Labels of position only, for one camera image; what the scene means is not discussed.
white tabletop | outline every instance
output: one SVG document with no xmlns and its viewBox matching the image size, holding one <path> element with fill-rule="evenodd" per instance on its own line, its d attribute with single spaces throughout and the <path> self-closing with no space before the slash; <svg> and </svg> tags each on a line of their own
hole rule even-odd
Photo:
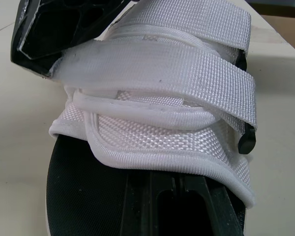
<svg viewBox="0 0 295 236">
<path fill-rule="evenodd" d="M 248 71 L 257 84 L 257 145 L 247 236 L 295 235 L 295 50 L 244 0 L 252 15 Z M 0 0 L 0 29 L 14 22 L 19 0 Z M 0 30 L 0 236 L 46 236 L 45 188 L 62 112 L 61 85 L 10 62 L 13 25 Z"/>
</svg>

black strap tip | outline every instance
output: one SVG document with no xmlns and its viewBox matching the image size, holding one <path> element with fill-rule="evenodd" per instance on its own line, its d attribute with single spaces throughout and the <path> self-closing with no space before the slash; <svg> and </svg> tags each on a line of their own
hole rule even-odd
<svg viewBox="0 0 295 236">
<path fill-rule="evenodd" d="M 240 154 L 249 154 L 256 145 L 256 131 L 253 126 L 245 123 L 245 133 L 238 143 L 238 152 Z"/>
</svg>

velcro strap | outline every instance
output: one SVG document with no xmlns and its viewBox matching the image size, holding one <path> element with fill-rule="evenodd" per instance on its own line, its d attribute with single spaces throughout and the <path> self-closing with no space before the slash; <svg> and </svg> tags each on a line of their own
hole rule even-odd
<svg viewBox="0 0 295 236">
<path fill-rule="evenodd" d="M 257 128 L 253 77 L 201 49 L 153 41 L 92 41 L 69 50 L 55 78 L 93 90 L 95 96 L 96 91 L 121 90 L 181 97 L 242 134 L 244 122 Z"/>
<path fill-rule="evenodd" d="M 145 0 L 112 29 L 129 25 L 168 27 L 247 53 L 250 24 L 250 14 L 227 0 Z"/>
</svg>

table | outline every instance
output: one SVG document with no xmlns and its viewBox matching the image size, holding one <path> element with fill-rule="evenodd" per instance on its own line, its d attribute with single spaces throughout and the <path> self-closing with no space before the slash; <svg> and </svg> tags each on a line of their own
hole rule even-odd
<svg viewBox="0 0 295 236">
<path fill-rule="evenodd" d="M 257 205 L 247 212 L 246 235 L 295 235 L 295 50 L 244 0 L 232 2 L 252 15 L 247 60 L 257 85 L 250 165 Z M 10 62 L 18 3 L 0 0 L 0 236 L 46 236 L 46 176 L 55 143 L 48 129 L 66 94 Z"/>
</svg>

white woven fabric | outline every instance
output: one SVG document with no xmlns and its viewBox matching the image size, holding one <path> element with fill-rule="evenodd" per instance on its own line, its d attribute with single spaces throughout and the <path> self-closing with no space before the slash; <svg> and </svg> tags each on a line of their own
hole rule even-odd
<svg viewBox="0 0 295 236">
<path fill-rule="evenodd" d="M 69 99 L 50 133 L 111 167 L 210 177 L 251 207 L 235 136 L 257 128 L 255 84 L 233 65 L 249 35 L 249 14 L 224 0 L 141 0 L 104 41 L 66 52 L 54 79 Z"/>
<path fill-rule="evenodd" d="M 227 0 L 144 0 L 113 28 L 152 25 L 248 51 L 251 17 Z"/>
</svg>

